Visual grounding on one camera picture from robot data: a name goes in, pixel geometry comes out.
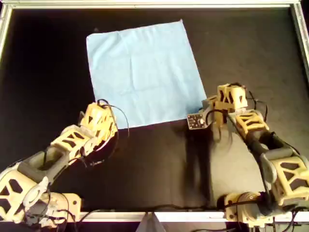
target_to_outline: gray plastic part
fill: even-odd
[[[50,184],[69,164],[69,152],[58,146],[49,146],[28,159],[22,161],[18,171],[36,183],[40,183],[45,176]]]

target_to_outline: fabric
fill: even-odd
[[[87,54],[96,100],[131,128],[184,119],[206,98],[182,21],[91,34]]]

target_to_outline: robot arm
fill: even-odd
[[[66,127],[45,151],[8,167],[0,174],[0,219],[41,227],[78,220],[81,199],[72,193],[50,193],[54,180],[77,159],[102,148],[117,132],[108,104],[92,103],[78,126]],[[74,218],[69,217],[69,210]]]
[[[300,201],[309,199],[309,162],[269,131],[260,112],[247,110],[247,106],[245,87],[226,84],[218,86],[217,95],[203,101],[203,110],[188,115],[187,121],[190,130],[204,129],[211,116],[214,124],[219,127],[227,124],[229,131],[236,131],[242,138],[260,168],[265,192],[228,194],[226,218],[247,223],[249,227],[264,227],[265,223],[272,223],[273,216],[291,211]],[[230,207],[250,201],[256,203]]]

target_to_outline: light blue cloth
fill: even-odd
[[[184,119],[206,98],[182,21],[91,34],[87,53],[96,100],[130,127]]]

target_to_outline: beige plastic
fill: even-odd
[[[301,158],[297,156],[271,160],[277,171],[277,180],[272,184],[272,192],[278,202],[278,205],[284,205],[286,200],[303,199],[309,200],[309,170]],[[293,164],[294,168],[284,168],[283,163]],[[291,184],[295,180],[300,180],[300,183],[291,188]]]
[[[260,193],[230,193],[225,197],[225,205],[244,201],[254,201],[258,196],[260,196]],[[254,226],[265,227],[266,223],[273,222],[273,217],[254,218],[252,206],[252,204],[244,204],[228,207],[225,210],[225,217],[229,221],[239,221],[242,223],[246,223],[250,228],[253,228]]]
[[[248,106],[245,89],[239,86],[230,86],[230,84],[218,86],[217,95],[207,100],[211,109],[223,110],[227,113],[232,113]],[[214,112],[214,120],[218,126],[225,123],[224,116],[220,112]]]
[[[106,106],[103,109],[98,104],[92,103],[88,105],[80,124],[95,133],[95,136],[98,137],[98,144],[96,145],[99,145],[103,140],[107,141],[117,132],[114,120],[116,118],[110,107]]]
[[[241,115],[235,116],[236,124],[241,127],[243,136],[245,137],[249,131],[252,130],[269,130],[268,125],[255,111],[249,113],[245,112]]]
[[[94,102],[88,105],[80,126],[67,127],[51,145],[59,145],[68,150],[70,159],[79,158],[82,155],[81,149],[84,149],[87,156],[95,146],[112,138],[117,131],[110,107],[103,109]]]
[[[20,193],[14,191],[14,186],[11,186],[11,183],[15,181],[21,188]],[[8,172],[0,180],[0,193],[2,193],[2,195],[0,195],[0,201],[1,199],[7,200],[10,209],[6,213],[4,208],[0,206],[0,216],[6,221],[14,221],[15,223],[19,223],[23,219],[24,211],[20,210],[18,213],[16,212],[20,206],[22,207],[22,203],[26,194],[36,185],[37,183],[21,174],[17,170]],[[5,195],[5,188],[8,190],[9,195]]]
[[[70,159],[78,158],[81,156],[82,149],[84,149],[84,154],[88,155],[94,150],[94,147],[99,145],[102,141],[108,141],[113,137],[117,131],[117,127],[114,121],[114,116],[112,114],[111,108],[102,108],[96,103],[89,104],[87,111],[81,120],[81,127],[75,125],[65,128],[62,134],[51,142],[51,145],[61,146],[65,150],[69,151]],[[6,221],[14,221],[15,223],[21,222],[24,216],[23,200],[27,193],[37,186],[38,183],[32,181],[25,175],[17,171],[17,169],[12,169],[10,171],[4,171],[4,176],[0,179],[0,201],[1,205],[5,205],[8,211],[4,210],[4,207],[0,206],[0,216]],[[17,185],[20,186],[22,191],[20,193],[13,191],[10,181],[15,180]],[[31,193],[30,201],[35,201],[33,199],[39,198],[37,191]],[[48,202],[48,195],[45,193],[40,197],[40,200]],[[66,193],[65,196],[69,200],[70,211],[76,216],[76,220],[79,220],[81,199],[76,194]],[[68,209],[68,203],[65,197],[59,193],[51,194],[51,201],[49,208],[53,209]],[[67,217],[66,212],[56,212],[54,211],[52,215],[55,217]],[[55,225],[50,221],[42,221],[42,226]]]

